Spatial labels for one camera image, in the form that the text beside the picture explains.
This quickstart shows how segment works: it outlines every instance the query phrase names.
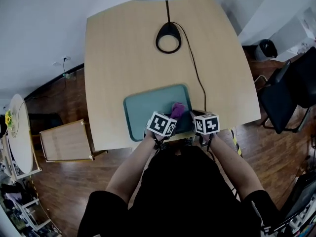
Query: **yellow flower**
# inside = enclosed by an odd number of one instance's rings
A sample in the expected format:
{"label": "yellow flower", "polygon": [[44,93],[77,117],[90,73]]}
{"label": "yellow flower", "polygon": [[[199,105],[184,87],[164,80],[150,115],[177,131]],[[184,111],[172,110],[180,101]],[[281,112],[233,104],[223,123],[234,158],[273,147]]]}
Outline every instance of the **yellow flower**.
{"label": "yellow flower", "polygon": [[11,115],[11,110],[8,110],[5,113],[5,124],[7,127],[10,127],[12,125],[12,115]]}

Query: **forearm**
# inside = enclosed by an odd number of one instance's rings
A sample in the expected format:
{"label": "forearm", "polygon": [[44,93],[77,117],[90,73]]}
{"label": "forearm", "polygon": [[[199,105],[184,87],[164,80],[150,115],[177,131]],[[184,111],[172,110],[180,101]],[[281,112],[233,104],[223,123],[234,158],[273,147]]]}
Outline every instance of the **forearm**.
{"label": "forearm", "polygon": [[237,189],[241,199],[253,191],[263,190],[259,178],[250,165],[217,135],[214,135],[212,139],[211,150]]}
{"label": "forearm", "polygon": [[151,137],[145,137],[134,152],[118,167],[106,191],[118,195],[128,203],[137,187],[154,146],[155,141]]}

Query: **white round table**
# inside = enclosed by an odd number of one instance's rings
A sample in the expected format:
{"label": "white round table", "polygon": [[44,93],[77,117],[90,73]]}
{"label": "white round table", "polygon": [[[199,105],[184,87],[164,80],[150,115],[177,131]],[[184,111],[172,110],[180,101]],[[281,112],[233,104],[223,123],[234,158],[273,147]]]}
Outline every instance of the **white round table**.
{"label": "white round table", "polygon": [[11,99],[9,108],[12,113],[13,127],[15,132],[8,129],[9,143],[16,164],[24,173],[33,169],[32,139],[30,134],[29,115],[24,99],[15,94]]}

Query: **wrist strap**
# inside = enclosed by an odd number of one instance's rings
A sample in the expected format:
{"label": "wrist strap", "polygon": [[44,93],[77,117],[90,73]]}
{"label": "wrist strap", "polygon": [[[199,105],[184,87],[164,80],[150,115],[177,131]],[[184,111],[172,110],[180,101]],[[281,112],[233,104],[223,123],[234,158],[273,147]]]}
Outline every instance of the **wrist strap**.
{"label": "wrist strap", "polygon": [[211,134],[209,135],[209,138],[208,138],[206,151],[208,151],[208,152],[212,155],[213,161],[216,162],[213,153],[209,150],[209,148],[210,148],[210,146],[211,146],[211,142],[212,142],[213,137],[214,137],[214,133],[211,133]]}
{"label": "wrist strap", "polygon": [[161,145],[162,145],[164,139],[162,139],[161,141],[159,141],[154,133],[153,133],[153,135],[154,135],[154,136],[153,136],[153,139],[154,139],[154,141],[155,141],[155,143],[156,143],[155,146],[154,146],[154,149],[159,149],[159,150],[161,150]]}

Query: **wall outlet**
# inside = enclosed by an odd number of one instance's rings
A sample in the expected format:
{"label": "wall outlet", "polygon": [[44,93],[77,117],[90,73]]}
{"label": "wall outlet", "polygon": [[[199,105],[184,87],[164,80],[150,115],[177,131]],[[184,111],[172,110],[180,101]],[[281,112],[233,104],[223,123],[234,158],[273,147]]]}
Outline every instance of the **wall outlet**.
{"label": "wall outlet", "polygon": [[62,59],[63,59],[63,61],[64,61],[64,59],[66,59],[65,61],[70,61],[70,60],[71,60],[71,57],[64,55],[64,56],[62,57]]}
{"label": "wall outlet", "polygon": [[71,75],[68,74],[68,73],[64,73],[64,77],[65,77],[66,79],[70,79],[70,78],[71,78]]}

